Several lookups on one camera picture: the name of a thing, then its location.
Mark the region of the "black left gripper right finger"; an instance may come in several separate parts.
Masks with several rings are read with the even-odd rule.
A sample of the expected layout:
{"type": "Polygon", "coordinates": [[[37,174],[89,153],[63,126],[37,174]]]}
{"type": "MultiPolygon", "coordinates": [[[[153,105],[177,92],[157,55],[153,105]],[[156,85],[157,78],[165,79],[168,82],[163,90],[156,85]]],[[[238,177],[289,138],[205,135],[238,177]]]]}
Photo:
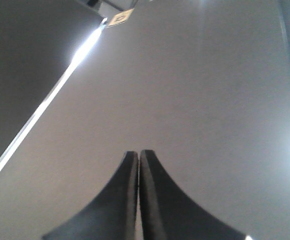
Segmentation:
{"type": "Polygon", "coordinates": [[[145,240],[244,240],[247,237],[187,196],[153,150],[140,153],[139,200],[145,240]]]}

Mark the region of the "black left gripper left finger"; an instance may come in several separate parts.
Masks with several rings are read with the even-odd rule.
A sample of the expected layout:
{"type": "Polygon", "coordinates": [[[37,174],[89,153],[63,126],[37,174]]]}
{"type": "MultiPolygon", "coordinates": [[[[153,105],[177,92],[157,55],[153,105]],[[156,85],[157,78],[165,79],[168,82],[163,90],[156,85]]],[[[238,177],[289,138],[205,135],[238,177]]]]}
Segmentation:
{"type": "Polygon", "coordinates": [[[138,154],[127,151],[100,193],[44,240],[133,240],[138,203],[138,154]]]}

